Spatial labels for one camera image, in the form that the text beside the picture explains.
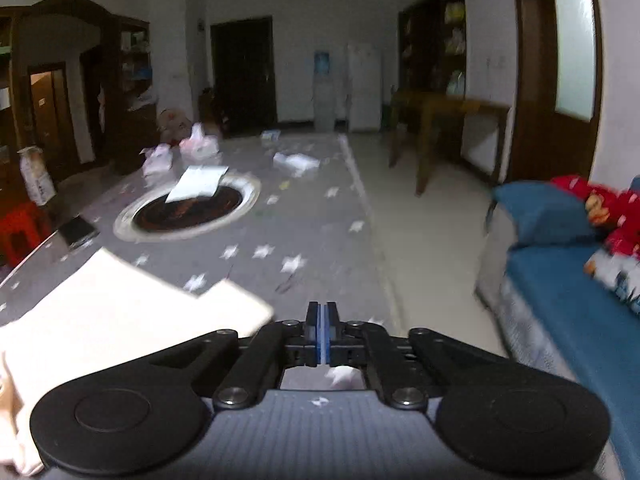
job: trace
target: beige blanket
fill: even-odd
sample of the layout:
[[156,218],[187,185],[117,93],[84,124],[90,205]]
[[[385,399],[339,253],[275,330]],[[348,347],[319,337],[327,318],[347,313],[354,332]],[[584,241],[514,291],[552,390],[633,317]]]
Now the beige blanket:
[[23,475],[42,469],[29,417],[56,386],[220,328],[249,336],[272,316],[268,304],[229,280],[196,298],[98,251],[0,328],[0,463]]

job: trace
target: white refrigerator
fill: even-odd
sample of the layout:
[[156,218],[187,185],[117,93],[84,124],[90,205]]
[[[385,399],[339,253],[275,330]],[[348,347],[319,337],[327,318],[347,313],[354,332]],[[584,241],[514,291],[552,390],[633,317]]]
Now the white refrigerator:
[[349,131],[379,131],[382,122],[382,54],[368,44],[347,46]]

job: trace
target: blue cushion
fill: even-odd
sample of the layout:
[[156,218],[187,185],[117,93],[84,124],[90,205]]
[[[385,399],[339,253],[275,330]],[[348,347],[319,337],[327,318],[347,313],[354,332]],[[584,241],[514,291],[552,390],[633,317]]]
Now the blue cushion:
[[640,320],[584,274],[597,244],[513,251],[507,274],[577,379],[609,408],[627,479],[640,479]]
[[506,184],[494,190],[494,198],[515,222],[519,245],[569,244],[600,237],[587,220],[584,203],[548,182]]

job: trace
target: blue sofa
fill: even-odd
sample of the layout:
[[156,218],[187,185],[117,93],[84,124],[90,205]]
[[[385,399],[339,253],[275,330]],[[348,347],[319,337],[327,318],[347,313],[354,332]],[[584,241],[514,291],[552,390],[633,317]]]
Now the blue sofa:
[[514,357],[594,391],[612,417],[598,464],[640,480],[640,319],[583,271],[602,233],[551,184],[497,188],[476,291]]

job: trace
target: doorway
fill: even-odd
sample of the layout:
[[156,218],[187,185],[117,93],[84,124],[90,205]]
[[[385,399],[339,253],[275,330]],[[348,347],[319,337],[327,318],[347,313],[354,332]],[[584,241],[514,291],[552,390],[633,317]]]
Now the doorway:
[[29,67],[28,74],[36,142],[44,150],[52,179],[60,182],[76,173],[80,166],[69,106],[66,64]]
[[518,97],[508,180],[588,178],[600,124],[598,0],[516,0]]
[[104,48],[97,45],[80,54],[82,86],[87,126],[98,164],[106,161],[107,138],[104,133],[104,89],[102,87],[102,58]]
[[231,134],[277,121],[272,30],[271,16],[211,27],[216,96]]

